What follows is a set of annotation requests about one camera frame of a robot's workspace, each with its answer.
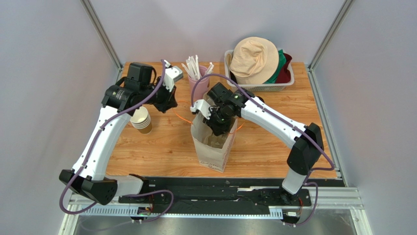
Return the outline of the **white paper takeout bag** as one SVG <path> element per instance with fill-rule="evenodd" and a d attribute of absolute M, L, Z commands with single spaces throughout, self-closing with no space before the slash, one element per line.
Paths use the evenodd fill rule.
<path fill-rule="evenodd" d="M 204 117 L 201 114 L 197 114 L 191 121 L 180 116 L 174 109 L 172 112 L 190 125 L 190 132 L 199 164 L 223 173 L 234 144 L 236 132 L 242 127 L 238 125 L 237 118 L 232 118 L 231 129 L 228 133 L 216 136 L 203 123 Z"/>

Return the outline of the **stack of paper cups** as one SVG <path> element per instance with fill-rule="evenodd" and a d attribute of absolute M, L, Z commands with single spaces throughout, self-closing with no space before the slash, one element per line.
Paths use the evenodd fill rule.
<path fill-rule="evenodd" d="M 130 118 L 130 123 L 144 135 L 152 132 L 153 126 L 150 114 L 143 106 L 135 110 L 133 116 Z"/>

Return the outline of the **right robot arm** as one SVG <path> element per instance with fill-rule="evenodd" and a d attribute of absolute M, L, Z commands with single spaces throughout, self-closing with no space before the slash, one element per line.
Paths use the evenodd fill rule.
<path fill-rule="evenodd" d="M 278 137 L 289 149 L 289 170 L 281 187 L 289 195 L 299 192 L 314 164 L 323 154 L 321 129 L 311 123 L 305 125 L 271 109 L 262 99 L 244 89 L 232 92 L 217 83 L 207 93 L 209 100 L 199 99 L 192 111 L 200 112 L 203 122 L 219 136 L 231 130 L 234 118 L 242 118 L 262 127 Z"/>

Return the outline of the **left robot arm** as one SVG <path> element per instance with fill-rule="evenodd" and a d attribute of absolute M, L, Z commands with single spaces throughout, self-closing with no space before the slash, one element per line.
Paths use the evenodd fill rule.
<path fill-rule="evenodd" d="M 183 78 L 183 72 L 166 60 L 162 66 L 162 75 L 157 76 L 153 66 L 131 63 L 127 75 L 105 91 L 87 146 L 73 167 L 63 169 L 59 175 L 65 190 L 101 205 L 115 197 L 140 193 L 144 178 L 134 174 L 107 176 L 106 169 L 116 142 L 135 111 L 144 104 L 153 105 L 162 113 L 177 107 L 175 83 Z"/>

